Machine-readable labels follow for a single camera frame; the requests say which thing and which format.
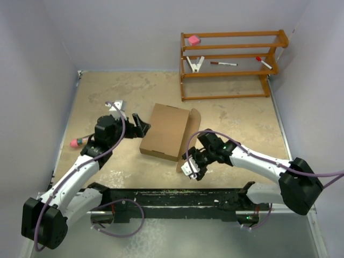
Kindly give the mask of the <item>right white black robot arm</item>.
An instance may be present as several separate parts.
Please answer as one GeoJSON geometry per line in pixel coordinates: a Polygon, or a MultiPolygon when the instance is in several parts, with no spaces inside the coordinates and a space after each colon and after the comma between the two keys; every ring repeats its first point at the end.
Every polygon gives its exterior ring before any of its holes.
{"type": "Polygon", "coordinates": [[[301,159],[284,160],[253,151],[241,143],[213,130],[193,134],[202,144],[201,149],[187,147],[181,170],[190,179],[200,181],[208,165],[217,162],[249,170],[273,182],[272,185],[253,183],[239,197],[244,210],[257,204],[284,204],[294,213],[305,216],[322,193],[324,186],[309,164],[301,159]]]}

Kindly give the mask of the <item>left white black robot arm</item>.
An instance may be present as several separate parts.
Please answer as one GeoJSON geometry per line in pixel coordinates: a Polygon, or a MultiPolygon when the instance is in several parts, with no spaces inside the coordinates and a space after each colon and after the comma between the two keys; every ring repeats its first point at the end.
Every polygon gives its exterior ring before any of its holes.
{"type": "Polygon", "coordinates": [[[106,164],[113,150],[124,138],[144,138],[151,125],[132,115],[134,123],[121,115],[98,118],[94,133],[89,137],[68,172],[39,198],[30,197],[23,205],[22,236],[34,242],[40,252],[45,247],[55,249],[65,238],[72,219],[81,212],[110,206],[110,196],[91,189],[78,195],[83,185],[106,164]]]}

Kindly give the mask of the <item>brown cardboard box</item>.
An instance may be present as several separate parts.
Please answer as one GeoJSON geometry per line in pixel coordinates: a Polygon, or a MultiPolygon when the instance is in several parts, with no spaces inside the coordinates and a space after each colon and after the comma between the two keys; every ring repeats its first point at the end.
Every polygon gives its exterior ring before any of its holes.
{"type": "Polygon", "coordinates": [[[187,144],[195,145],[196,138],[190,140],[190,137],[199,130],[200,122],[200,112],[195,108],[187,110],[156,103],[149,120],[151,128],[141,141],[140,153],[176,162],[176,171],[181,173],[185,162],[182,155],[187,144]]]}

